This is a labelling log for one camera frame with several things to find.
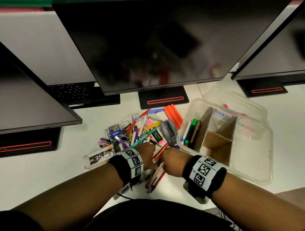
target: keyboard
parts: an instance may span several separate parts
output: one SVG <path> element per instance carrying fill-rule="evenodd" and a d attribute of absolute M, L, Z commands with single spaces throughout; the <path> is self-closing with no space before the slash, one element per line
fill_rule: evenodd
<path fill-rule="evenodd" d="M 85 104 L 91 102 L 94 82 L 49 85 L 52 96 L 68 105 Z"/>

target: desk surface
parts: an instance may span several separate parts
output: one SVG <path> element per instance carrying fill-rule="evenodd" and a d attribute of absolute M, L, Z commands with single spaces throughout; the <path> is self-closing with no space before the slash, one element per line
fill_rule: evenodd
<path fill-rule="evenodd" d="M 228 90 L 242 93 L 229 77 L 221 82 L 185 86 L 190 102 L 202 98 L 212 86 L 221 85 Z M 252 98 L 268 110 L 268 121 L 274 132 L 273 181 L 265 189 L 279 193 L 305 187 L 305 154 L 303 140 L 305 131 L 305 85 L 287 87 L 283 95 Z M 189 104 L 177 105 L 182 117 Z M 140 110 L 136 92 L 121 95 L 120 105 L 75 110 L 83 124 L 62 129 L 57 151 L 23 156 L 0 158 L 0 210 L 11 209 L 51 187 L 73 178 L 86 170 L 82 157 L 98 149 L 97 141 L 104 137 L 104 129 L 116 124 L 125 116 Z M 131 198 L 151 198 L 175 201 L 194 208 L 214 207 L 212 202 L 200 205 L 182 187 L 184 180 L 165 175 L 152 194 L 143 185 L 127 192 Z M 111 199 L 103 208 L 126 199 Z"/>

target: clear plastic container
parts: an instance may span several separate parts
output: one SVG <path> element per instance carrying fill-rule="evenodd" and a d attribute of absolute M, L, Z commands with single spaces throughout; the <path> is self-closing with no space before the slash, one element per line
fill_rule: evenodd
<path fill-rule="evenodd" d="M 177 136 L 181 150 L 192 155 L 204 155 L 181 144 L 182 136 L 187 129 L 188 122 L 200 119 L 205 111 L 213 107 L 213 120 L 216 126 L 221 126 L 221 121 L 226 121 L 231 116 L 237 116 L 234 136 L 231 146 L 228 172 L 250 180 L 257 184 L 266 185 L 272 181 L 273 172 L 273 132 L 266 123 L 250 118 L 241 113 L 232 111 L 220 105 L 203 99 L 195 99 L 184 117 Z"/>
<path fill-rule="evenodd" d="M 228 91 L 222 87 L 216 86 L 204 94 L 203 98 L 209 102 L 215 103 L 241 114 L 245 114 L 263 123 L 267 123 L 268 112 L 266 108 L 252 102 L 247 97 L 238 94 L 235 91 Z"/>

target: black cable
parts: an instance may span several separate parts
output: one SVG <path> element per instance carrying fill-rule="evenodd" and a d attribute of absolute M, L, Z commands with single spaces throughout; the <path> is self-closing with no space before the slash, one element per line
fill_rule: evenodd
<path fill-rule="evenodd" d="M 121 194 L 119 194 L 119 193 L 117 193 L 120 197 L 123 197 L 123 198 L 126 198 L 126 199 L 128 199 L 128 200 L 134 200 L 133 198 L 129 198 L 129 197 L 126 197 L 126 196 L 123 196 L 123 195 L 121 195 Z"/>

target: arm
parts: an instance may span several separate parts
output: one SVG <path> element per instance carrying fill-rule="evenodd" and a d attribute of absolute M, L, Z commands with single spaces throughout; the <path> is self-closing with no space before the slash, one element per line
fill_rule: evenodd
<path fill-rule="evenodd" d="M 155 168 L 151 161 L 155 148 L 149 143 L 135 148 L 145 170 Z M 107 163 L 63 182 L 13 210 L 29 215 L 44 230 L 83 229 L 122 187 L 116 169 Z"/>
<path fill-rule="evenodd" d="M 182 177 L 192 155 L 171 148 L 161 158 L 165 172 Z M 230 173 L 212 194 L 212 201 L 249 230 L 305 230 L 305 210 Z"/>

